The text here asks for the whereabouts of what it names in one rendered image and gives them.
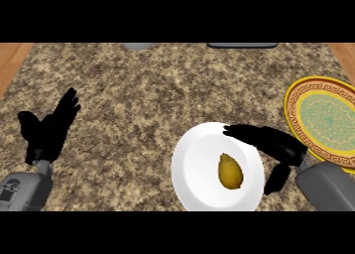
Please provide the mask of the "pale grey appliance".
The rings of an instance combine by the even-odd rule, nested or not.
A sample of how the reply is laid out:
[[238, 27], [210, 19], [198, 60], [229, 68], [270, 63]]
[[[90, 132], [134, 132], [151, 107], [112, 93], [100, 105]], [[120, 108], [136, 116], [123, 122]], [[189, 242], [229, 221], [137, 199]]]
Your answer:
[[155, 44], [154, 43], [121, 43], [121, 45], [130, 50], [140, 51], [140, 50], [146, 50], [152, 48]]

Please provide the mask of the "yellow patterned plate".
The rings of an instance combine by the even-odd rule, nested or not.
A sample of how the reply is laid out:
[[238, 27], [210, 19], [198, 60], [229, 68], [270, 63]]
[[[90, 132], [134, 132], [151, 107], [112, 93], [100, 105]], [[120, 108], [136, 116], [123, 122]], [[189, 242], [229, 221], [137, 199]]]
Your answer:
[[328, 76], [300, 78], [285, 91], [282, 111], [310, 155], [355, 175], [355, 86]]

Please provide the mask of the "white plate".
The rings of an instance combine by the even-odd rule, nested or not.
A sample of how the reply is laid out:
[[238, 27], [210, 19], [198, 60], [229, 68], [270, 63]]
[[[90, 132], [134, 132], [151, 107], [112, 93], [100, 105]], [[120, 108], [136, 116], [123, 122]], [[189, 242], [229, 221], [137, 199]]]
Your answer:
[[[223, 134], [224, 123], [193, 126], [180, 137], [171, 156], [171, 183], [189, 211], [254, 211], [264, 193], [264, 166], [258, 150]], [[219, 179], [220, 156], [239, 164], [244, 181], [229, 190]]]

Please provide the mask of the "dark grey appliance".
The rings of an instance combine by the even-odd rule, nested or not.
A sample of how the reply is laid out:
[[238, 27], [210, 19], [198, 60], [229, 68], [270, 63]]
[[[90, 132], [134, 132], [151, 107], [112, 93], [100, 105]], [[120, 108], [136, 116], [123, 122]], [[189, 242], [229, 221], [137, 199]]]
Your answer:
[[214, 49], [272, 49], [278, 43], [208, 43]]

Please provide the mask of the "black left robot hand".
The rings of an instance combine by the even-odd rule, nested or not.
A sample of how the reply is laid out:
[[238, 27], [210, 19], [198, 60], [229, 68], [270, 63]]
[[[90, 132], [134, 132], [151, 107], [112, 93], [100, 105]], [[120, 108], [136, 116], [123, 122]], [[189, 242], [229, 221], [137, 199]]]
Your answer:
[[80, 109], [77, 91], [69, 88], [53, 113], [47, 114], [43, 119], [38, 119], [30, 111], [18, 113], [21, 135], [28, 142], [25, 155], [25, 163], [28, 165], [33, 165], [40, 160], [47, 162], [58, 160], [68, 130]]

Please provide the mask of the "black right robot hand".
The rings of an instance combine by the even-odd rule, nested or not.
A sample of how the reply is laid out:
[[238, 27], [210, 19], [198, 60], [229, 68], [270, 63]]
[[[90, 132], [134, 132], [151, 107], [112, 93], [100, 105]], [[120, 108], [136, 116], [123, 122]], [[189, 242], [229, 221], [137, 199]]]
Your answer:
[[281, 191], [289, 176], [289, 167], [301, 165], [307, 147], [291, 135], [266, 126], [226, 125], [223, 134], [254, 146], [278, 161], [266, 180], [264, 195]]

